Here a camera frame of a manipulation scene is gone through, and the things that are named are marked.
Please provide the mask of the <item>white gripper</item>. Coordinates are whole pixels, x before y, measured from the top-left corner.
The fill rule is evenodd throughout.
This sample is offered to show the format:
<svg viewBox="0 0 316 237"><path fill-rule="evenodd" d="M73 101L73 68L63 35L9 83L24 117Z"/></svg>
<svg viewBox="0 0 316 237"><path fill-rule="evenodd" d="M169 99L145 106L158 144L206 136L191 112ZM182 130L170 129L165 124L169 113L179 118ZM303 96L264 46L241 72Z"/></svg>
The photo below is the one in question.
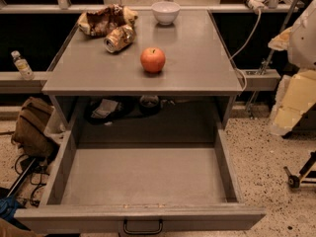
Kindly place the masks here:
<svg viewBox="0 0 316 237"><path fill-rule="evenodd" d="M276 91L276 103L270 115L270 133L283 136L291 132L316 104L316 0L289 27L272 38L268 47L287 50L288 61L300 69L284 75Z"/></svg>

